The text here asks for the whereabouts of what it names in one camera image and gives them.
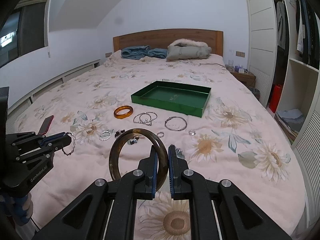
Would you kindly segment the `grey fur-trimmed coat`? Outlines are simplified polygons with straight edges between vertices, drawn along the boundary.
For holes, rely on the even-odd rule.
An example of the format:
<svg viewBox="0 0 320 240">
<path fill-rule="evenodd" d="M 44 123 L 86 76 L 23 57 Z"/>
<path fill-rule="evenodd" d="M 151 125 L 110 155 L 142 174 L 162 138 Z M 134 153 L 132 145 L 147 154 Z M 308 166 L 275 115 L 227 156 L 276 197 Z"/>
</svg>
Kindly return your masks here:
<svg viewBox="0 0 320 240">
<path fill-rule="evenodd" d="M 207 59 L 212 49 L 206 42 L 193 41 L 189 39 L 178 39 L 172 42 L 167 48 L 168 61 Z"/>
</svg>

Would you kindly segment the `amber resin bangle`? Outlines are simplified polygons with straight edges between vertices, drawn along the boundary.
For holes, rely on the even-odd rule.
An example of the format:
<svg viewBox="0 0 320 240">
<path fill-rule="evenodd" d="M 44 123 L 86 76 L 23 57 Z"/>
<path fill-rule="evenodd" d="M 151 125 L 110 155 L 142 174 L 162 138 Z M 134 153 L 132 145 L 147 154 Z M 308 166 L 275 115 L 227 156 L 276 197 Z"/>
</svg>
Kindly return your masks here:
<svg viewBox="0 0 320 240">
<path fill-rule="evenodd" d="M 125 119 L 133 114 L 133 107 L 129 105 L 123 105 L 114 110 L 114 117 L 116 119 Z"/>
</svg>

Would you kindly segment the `folded clothes on shelf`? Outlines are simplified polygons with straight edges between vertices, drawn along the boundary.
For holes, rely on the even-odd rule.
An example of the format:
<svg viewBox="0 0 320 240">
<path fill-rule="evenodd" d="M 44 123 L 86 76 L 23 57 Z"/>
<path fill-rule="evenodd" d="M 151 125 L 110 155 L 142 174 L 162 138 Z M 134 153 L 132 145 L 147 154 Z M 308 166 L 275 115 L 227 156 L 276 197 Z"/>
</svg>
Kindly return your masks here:
<svg viewBox="0 0 320 240">
<path fill-rule="evenodd" d="M 277 111 L 274 118 L 287 136 L 289 142 L 293 144 L 304 124 L 304 114 L 299 109 L 295 108 Z"/>
</svg>

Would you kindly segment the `thin silver bangle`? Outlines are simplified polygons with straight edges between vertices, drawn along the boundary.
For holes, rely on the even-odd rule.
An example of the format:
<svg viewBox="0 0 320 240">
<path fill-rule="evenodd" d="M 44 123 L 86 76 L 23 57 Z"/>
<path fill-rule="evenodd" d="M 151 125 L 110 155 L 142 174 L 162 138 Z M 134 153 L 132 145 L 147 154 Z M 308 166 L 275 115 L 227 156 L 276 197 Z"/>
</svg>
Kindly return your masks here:
<svg viewBox="0 0 320 240">
<path fill-rule="evenodd" d="M 164 127 L 170 131 L 180 132 L 187 128 L 188 123 L 185 118 L 180 116 L 168 117 L 164 122 Z"/>
</svg>

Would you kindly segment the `white wardrobe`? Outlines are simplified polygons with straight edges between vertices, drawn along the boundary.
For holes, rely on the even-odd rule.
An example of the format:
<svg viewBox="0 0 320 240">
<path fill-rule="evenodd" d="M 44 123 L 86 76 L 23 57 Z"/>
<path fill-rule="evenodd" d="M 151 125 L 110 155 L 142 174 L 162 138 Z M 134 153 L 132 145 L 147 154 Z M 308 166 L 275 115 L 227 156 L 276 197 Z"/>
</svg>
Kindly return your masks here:
<svg viewBox="0 0 320 240">
<path fill-rule="evenodd" d="M 308 0 L 247 0 L 249 70 L 304 180 L 303 222 L 319 220 L 319 18 Z"/>
</svg>

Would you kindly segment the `green jewelry tray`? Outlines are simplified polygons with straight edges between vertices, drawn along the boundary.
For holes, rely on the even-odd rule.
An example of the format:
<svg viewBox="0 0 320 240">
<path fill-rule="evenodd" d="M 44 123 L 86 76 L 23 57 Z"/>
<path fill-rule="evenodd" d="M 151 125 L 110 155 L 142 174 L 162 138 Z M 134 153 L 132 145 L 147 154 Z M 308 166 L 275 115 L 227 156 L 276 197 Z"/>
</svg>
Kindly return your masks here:
<svg viewBox="0 0 320 240">
<path fill-rule="evenodd" d="M 131 101 L 144 106 L 202 117 L 210 94 L 210 87 L 155 81 L 131 94 Z"/>
</svg>

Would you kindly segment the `dark brown wooden bangle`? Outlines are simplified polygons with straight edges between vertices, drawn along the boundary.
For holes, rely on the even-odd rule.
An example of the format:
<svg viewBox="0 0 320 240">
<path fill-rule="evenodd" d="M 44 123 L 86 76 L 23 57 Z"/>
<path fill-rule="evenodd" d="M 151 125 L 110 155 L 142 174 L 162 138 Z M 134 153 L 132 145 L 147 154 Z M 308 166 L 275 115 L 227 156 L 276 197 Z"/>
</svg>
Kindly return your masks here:
<svg viewBox="0 0 320 240">
<path fill-rule="evenodd" d="M 109 172 L 112 180 L 121 178 L 119 171 L 119 155 L 129 139 L 133 139 L 135 135 L 143 135 L 155 147 L 158 157 L 158 170 L 157 170 L 157 187 L 158 191 L 164 184 L 168 175 L 168 152 L 161 141 L 161 139 L 153 132 L 144 128 L 133 128 L 122 133 L 113 143 L 109 155 Z"/>
</svg>

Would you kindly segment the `window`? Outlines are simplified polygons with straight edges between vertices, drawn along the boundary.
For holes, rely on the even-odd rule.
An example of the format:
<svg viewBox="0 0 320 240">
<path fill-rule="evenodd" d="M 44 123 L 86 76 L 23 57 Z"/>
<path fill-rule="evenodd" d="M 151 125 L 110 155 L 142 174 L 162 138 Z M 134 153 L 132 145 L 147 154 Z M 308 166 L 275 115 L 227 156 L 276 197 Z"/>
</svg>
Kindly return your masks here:
<svg viewBox="0 0 320 240">
<path fill-rule="evenodd" d="M 1 67 L 48 46 L 49 0 L 20 0 L 1 29 Z"/>
</svg>

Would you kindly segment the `wooden headboard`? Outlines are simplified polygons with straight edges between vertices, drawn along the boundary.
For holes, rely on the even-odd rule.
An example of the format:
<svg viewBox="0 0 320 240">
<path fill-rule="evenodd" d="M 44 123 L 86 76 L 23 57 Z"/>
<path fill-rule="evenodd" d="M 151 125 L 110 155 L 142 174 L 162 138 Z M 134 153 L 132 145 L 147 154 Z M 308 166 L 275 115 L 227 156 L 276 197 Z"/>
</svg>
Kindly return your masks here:
<svg viewBox="0 0 320 240">
<path fill-rule="evenodd" d="M 118 51 L 126 47 L 146 45 L 166 49 L 169 44 L 181 38 L 205 42 L 213 54 L 223 55 L 223 31 L 205 29 L 158 29 L 116 36 L 113 38 L 113 49 Z"/>
</svg>

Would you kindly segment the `wooden nightstand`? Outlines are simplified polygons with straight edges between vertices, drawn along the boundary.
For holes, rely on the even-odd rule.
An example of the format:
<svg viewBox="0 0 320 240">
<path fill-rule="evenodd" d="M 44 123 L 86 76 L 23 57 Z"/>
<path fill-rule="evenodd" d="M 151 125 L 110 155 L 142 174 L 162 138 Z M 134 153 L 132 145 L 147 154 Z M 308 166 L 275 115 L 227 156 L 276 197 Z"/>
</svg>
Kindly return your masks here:
<svg viewBox="0 0 320 240">
<path fill-rule="evenodd" d="M 238 73 L 238 72 L 231 72 L 231 74 L 243 85 L 245 85 L 247 88 L 249 87 L 255 87 L 255 75 L 251 72 L 247 73 Z"/>
</svg>

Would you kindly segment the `red container in wardrobe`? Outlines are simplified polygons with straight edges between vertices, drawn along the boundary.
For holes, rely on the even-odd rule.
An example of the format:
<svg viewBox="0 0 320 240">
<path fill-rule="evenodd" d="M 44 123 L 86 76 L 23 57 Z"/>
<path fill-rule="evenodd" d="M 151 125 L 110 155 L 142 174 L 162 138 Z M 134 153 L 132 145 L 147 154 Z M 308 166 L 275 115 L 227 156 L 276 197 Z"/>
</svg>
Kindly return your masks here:
<svg viewBox="0 0 320 240">
<path fill-rule="evenodd" d="M 274 85 L 273 87 L 270 102 L 269 102 L 269 108 L 272 113 L 275 113 L 277 110 L 282 90 L 283 90 L 283 85 Z"/>
</svg>

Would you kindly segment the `hanging clothes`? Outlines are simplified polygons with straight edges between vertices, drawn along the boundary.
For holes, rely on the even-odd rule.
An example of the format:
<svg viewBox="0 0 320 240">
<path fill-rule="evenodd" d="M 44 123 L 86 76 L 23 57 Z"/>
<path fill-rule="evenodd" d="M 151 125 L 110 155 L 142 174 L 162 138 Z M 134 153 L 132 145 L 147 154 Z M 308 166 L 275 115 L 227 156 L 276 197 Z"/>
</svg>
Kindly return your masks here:
<svg viewBox="0 0 320 240">
<path fill-rule="evenodd" d="M 319 69 L 319 20 L 307 0 L 278 0 L 277 60 L 295 59 Z"/>
</svg>

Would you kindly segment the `floral pink bedspread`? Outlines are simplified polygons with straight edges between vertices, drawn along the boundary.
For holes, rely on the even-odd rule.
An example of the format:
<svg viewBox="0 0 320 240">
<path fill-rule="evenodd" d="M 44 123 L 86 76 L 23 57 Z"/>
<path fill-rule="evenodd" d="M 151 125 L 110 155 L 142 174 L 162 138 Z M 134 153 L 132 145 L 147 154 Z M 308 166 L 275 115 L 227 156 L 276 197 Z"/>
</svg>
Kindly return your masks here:
<svg viewBox="0 0 320 240">
<path fill-rule="evenodd" d="M 211 88 L 202 117 L 133 105 L 116 119 L 114 110 L 131 105 L 131 94 L 155 81 Z M 45 226 L 95 179 L 111 180 L 109 153 L 119 131 L 147 128 L 165 146 L 175 145 L 189 167 L 205 178 L 231 180 L 284 231 L 292 234 L 303 214 L 304 182 L 298 161 L 280 127 L 254 95 L 223 66 L 222 58 L 168 62 L 135 61 L 111 55 L 101 66 L 42 94 L 16 120 L 15 132 L 38 131 L 54 119 L 49 134 L 71 132 L 75 145 L 56 152 L 53 169 L 33 188 L 33 220 Z M 168 117 L 185 118 L 176 132 Z"/>
</svg>

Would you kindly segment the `blue folded blanket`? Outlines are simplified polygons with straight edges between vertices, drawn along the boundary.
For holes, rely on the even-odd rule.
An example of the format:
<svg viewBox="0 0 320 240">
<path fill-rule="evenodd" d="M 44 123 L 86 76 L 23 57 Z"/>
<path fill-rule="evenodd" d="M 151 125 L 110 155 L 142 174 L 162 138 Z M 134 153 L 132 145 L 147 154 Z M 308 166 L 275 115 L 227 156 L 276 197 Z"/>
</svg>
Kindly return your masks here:
<svg viewBox="0 0 320 240">
<path fill-rule="evenodd" d="M 121 57 L 125 59 L 140 60 L 146 56 L 165 59 L 167 50 L 162 48 L 152 49 L 150 46 L 131 46 L 121 50 Z"/>
</svg>

